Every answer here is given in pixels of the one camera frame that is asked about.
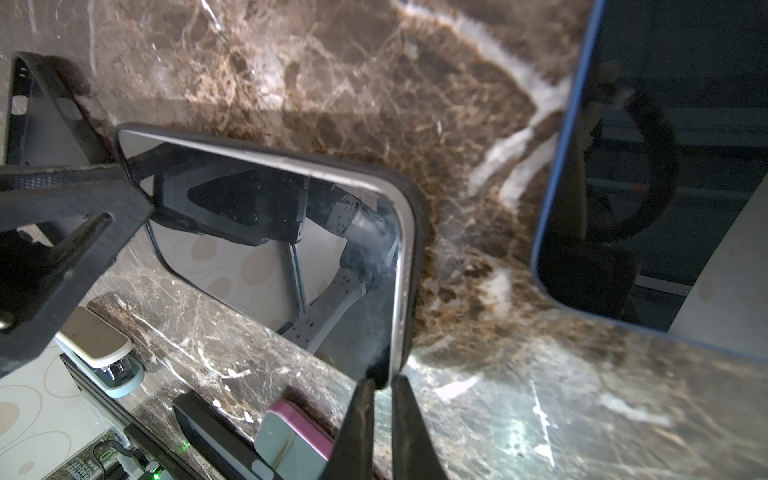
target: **pink phone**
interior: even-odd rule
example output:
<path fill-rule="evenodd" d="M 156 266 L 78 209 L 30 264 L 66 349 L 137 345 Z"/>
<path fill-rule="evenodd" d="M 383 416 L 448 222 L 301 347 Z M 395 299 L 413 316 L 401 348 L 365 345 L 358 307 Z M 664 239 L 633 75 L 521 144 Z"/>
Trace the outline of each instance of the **pink phone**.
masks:
<path fill-rule="evenodd" d="M 330 458 L 333 440 L 299 407 L 280 399 L 266 411 L 253 447 L 285 480 L 315 480 Z"/>

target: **black cable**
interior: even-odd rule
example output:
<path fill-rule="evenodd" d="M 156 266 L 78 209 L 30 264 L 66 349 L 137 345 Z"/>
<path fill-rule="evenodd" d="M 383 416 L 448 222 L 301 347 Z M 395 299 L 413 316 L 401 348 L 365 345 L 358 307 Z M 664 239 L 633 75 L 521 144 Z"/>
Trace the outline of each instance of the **black cable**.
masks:
<path fill-rule="evenodd" d="M 98 459 L 96 456 L 96 449 L 100 449 L 101 447 L 112 447 L 113 449 L 117 450 L 121 454 L 127 456 L 127 457 L 133 457 L 136 459 L 137 462 L 141 463 L 141 459 L 139 458 L 138 453 L 135 450 L 128 450 L 120 443 L 114 441 L 114 440 L 104 440 L 103 442 L 99 442 L 96 445 L 94 445 L 94 448 L 91 449 L 91 460 L 98 465 L 98 467 L 101 469 L 101 477 L 104 480 L 107 480 L 107 470 L 104 468 L 104 464 L 101 463 L 101 460 Z"/>

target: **pink phone case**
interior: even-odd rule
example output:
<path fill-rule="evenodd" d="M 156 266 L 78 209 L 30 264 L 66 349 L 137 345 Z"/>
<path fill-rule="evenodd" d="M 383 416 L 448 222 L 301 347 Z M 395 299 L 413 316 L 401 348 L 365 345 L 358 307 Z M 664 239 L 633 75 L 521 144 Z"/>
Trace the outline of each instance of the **pink phone case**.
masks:
<path fill-rule="evenodd" d="M 296 434 L 304 439 L 305 442 L 319 453 L 321 457 L 328 460 L 333 450 L 333 440 L 308 416 L 288 400 L 277 400 L 266 411 L 264 417 L 270 413 L 279 416 Z"/>

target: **marble countertop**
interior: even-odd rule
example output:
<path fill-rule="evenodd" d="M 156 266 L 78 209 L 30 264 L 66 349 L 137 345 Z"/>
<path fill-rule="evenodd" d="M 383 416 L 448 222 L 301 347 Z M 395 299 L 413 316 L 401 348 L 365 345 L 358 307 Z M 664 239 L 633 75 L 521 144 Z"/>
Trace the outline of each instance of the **marble countertop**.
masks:
<path fill-rule="evenodd" d="M 590 7 L 11 0 L 0 77 L 13 51 L 54 55 L 106 139 L 141 121 L 418 181 L 432 240 L 405 373 L 451 478 L 768 477 L 764 365 L 576 316 L 532 282 L 548 141 Z M 175 280 L 143 231 L 86 300 L 147 367 L 125 404 L 180 452 L 169 405 L 190 388 L 247 436 L 281 396 L 331 432 L 341 423 L 351 380 Z M 389 392 L 376 401 L 387 476 Z M 183 456 L 219 478 L 193 449 Z"/>

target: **reflective screen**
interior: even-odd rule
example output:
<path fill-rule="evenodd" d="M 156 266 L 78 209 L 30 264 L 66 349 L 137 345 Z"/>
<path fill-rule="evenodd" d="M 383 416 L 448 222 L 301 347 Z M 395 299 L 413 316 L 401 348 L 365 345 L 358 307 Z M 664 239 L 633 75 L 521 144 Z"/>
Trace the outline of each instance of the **reflective screen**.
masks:
<path fill-rule="evenodd" d="M 121 131 L 167 267 L 354 379 L 388 372 L 400 229 L 373 191 Z"/>
<path fill-rule="evenodd" d="M 541 251 L 563 304 L 768 342 L 768 5 L 607 0 Z"/>

